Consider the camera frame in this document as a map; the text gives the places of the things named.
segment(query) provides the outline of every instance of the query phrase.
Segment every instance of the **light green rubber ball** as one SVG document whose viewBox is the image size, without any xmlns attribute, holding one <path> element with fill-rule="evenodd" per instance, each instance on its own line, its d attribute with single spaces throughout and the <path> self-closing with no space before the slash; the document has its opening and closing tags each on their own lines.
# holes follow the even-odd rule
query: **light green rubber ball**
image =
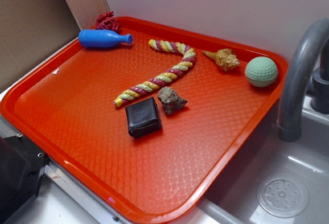
<svg viewBox="0 0 329 224">
<path fill-rule="evenodd" d="M 278 76 L 278 68 L 268 57 L 256 57 L 246 67 L 248 81 L 256 87 L 266 87 L 274 83 Z"/>
</svg>

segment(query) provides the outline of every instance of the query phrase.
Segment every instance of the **braided rope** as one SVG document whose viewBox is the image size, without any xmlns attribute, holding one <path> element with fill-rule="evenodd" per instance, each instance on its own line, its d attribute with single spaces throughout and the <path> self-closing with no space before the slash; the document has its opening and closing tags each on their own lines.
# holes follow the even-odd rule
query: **braided rope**
<svg viewBox="0 0 329 224">
<path fill-rule="evenodd" d="M 160 40 L 149 41 L 150 47 L 157 51 L 180 53 L 183 55 L 183 59 L 166 72 L 145 81 L 142 84 L 138 84 L 130 89 L 125 90 L 115 100 L 114 105 L 120 107 L 121 105 L 133 101 L 138 97 L 145 96 L 154 90 L 160 89 L 161 87 L 170 84 L 172 81 L 182 76 L 189 68 L 195 63 L 195 52 L 190 46 L 183 43 L 172 43 Z"/>
</svg>

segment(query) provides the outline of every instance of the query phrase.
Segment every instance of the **drain cover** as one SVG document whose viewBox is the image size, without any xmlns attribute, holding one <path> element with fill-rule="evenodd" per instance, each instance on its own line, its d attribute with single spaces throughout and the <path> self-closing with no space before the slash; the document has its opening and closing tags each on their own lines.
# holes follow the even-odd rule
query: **drain cover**
<svg viewBox="0 0 329 224">
<path fill-rule="evenodd" d="M 308 205 L 306 186 L 291 175 L 274 174 L 261 181 L 257 199 L 269 214 L 290 218 L 302 213 Z"/>
</svg>

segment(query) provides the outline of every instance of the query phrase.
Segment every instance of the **gray faucet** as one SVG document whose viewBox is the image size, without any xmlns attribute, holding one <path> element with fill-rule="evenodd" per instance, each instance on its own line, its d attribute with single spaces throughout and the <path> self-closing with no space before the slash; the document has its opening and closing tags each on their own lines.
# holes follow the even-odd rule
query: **gray faucet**
<svg viewBox="0 0 329 224">
<path fill-rule="evenodd" d="M 296 141 L 301 136 L 303 103 L 315 63 L 320 67 L 313 73 L 315 111 L 329 114 L 329 18 L 313 23 L 300 41 L 285 79 L 278 113 L 278 135 L 284 141 Z"/>
</svg>

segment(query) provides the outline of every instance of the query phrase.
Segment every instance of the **sink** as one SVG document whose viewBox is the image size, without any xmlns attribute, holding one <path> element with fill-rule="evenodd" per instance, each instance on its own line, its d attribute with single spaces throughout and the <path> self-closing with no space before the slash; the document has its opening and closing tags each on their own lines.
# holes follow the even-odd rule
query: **sink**
<svg viewBox="0 0 329 224">
<path fill-rule="evenodd" d="M 329 116 L 304 108 L 295 142 L 278 138 L 277 116 L 276 104 L 205 198 L 230 223 L 328 223 Z"/>
</svg>

